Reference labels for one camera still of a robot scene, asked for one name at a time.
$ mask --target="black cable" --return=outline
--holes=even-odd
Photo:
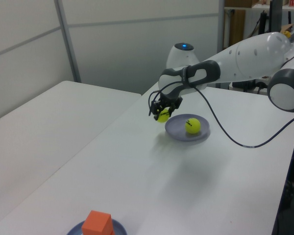
[[[255,25],[255,27],[254,27],[254,29],[253,29],[253,31],[251,32],[249,38],[251,38],[251,36],[253,36],[253,34],[256,32],[256,28],[257,28],[257,25],[259,24],[260,18],[261,18],[261,17],[259,17],[259,19],[258,19],[258,21],[257,21],[257,23],[256,23],[256,25]]]
[[[152,93],[149,95],[149,98],[148,98],[148,106],[149,106],[149,109],[150,109],[150,98],[151,98],[152,94],[155,94],[155,93],[157,93],[157,92],[159,92],[159,90],[158,90],[158,91],[154,91],[154,92],[152,92]]]
[[[279,218],[278,218],[278,215],[276,216],[276,235],[279,235],[279,230],[280,230],[280,228],[279,228],[280,226],[279,226]]]
[[[241,143],[238,143],[237,141],[235,141],[232,137],[230,137],[230,135],[226,132],[226,130],[222,127],[221,123],[219,122],[215,112],[213,111],[209,101],[206,99],[206,97],[203,95],[203,93],[201,93],[200,90],[198,90],[196,87],[194,87],[194,89],[204,98],[204,100],[206,101],[207,105],[210,108],[210,111],[212,112],[213,116],[215,117],[217,123],[219,124],[220,128],[223,130],[223,132],[229,137],[230,140],[232,140],[234,143],[236,143],[237,145],[241,146],[241,147],[245,147],[245,148],[259,148],[267,143],[269,143],[271,140],[273,140],[277,135],[279,135],[288,125],[290,125],[293,121],[294,118],[292,120],[290,120],[287,124],[285,124],[277,133],[275,133],[271,138],[269,138],[267,141],[256,145],[256,146],[248,146],[248,145],[243,145]]]
[[[260,92],[261,89],[262,89],[262,87],[259,87],[258,88],[257,94],[259,94],[259,92]]]

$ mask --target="cardboard box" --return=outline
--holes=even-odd
[[[252,8],[259,0],[225,0],[224,6]]]

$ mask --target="black cable on table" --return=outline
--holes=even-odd
[[[244,144],[241,144],[241,143],[238,143],[237,141],[235,141],[227,132],[226,130],[223,128],[223,126],[221,125],[221,123],[219,122],[215,112],[213,111],[209,101],[206,99],[206,97],[203,95],[203,93],[198,90],[196,87],[194,87],[194,89],[204,98],[204,100],[206,101],[207,105],[209,106],[210,108],[210,111],[212,112],[213,116],[215,117],[217,123],[219,124],[220,128],[223,130],[223,132],[229,137],[230,140],[232,140],[235,144],[241,146],[241,147],[244,147],[244,148],[259,148],[267,143],[269,143],[271,140],[273,140],[277,135],[279,135],[288,125],[290,125],[293,121],[294,121],[294,118],[292,120],[290,120],[288,123],[286,123],[277,133],[275,133],[271,138],[269,138],[267,141],[259,144],[259,145],[255,145],[255,146],[249,146],[249,145],[244,145]]]

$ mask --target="gray plate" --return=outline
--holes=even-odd
[[[84,221],[77,224],[74,228],[72,228],[69,231],[69,233],[67,235],[83,235],[83,233],[82,233],[83,223],[84,223]],[[114,230],[115,235],[127,235],[127,232],[121,223],[112,219],[112,224],[113,224],[113,230]]]
[[[196,118],[200,121],[200,131],[197,134],[189,134],[185,130],[185,123],[190,118]],[[209,122],[201,116],[195,114],[181,114],[171,117],[166,125],[166,132],[178,141],[198,141],[209,137]]]

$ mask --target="shelf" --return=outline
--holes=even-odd
[[[256,5],[253,6],[252,9],[255,9],[255,10],[269,10],[269,5],[256,4]],[[282,6],[282,10],[283,11],[294,11],[294,6],[284,5],[284,6]]]
[[[261,4],[256,4],[252,8],[247,8],[247,7],[225,7],[226,10],[269,10],[269,5],[261,5]],[[283,11],[294,11],[294,6],[288,6],[284,5],[282,6]]]

